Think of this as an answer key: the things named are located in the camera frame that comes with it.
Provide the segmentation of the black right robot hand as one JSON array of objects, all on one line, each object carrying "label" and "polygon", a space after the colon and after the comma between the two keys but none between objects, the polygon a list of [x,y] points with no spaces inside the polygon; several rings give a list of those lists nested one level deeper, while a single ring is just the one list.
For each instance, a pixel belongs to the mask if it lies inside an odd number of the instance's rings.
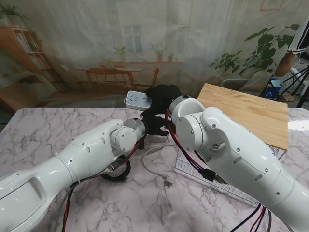
[{"label": "black right robot hand", "polygon": [[145,90],[144,93],[151,99],[151,106],[142,112],[143,118],[165,114],[172,101],[182,95],[177,86],[164,84],[152,86]]}]

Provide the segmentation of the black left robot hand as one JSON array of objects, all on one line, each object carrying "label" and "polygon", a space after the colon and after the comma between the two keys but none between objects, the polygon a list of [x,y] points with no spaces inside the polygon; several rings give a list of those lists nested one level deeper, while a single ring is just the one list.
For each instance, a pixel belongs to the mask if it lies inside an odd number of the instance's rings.
[{"label": "black left robot hand", "polygon": [[145,125],[146,132],[148,135],[158,135],[158,136],[169,135],[168,131],[161,129],[162,127],[166,126],[166,121],[161,116],[148,115],[144,112],[140,116],[142,117],[142,122]]}]

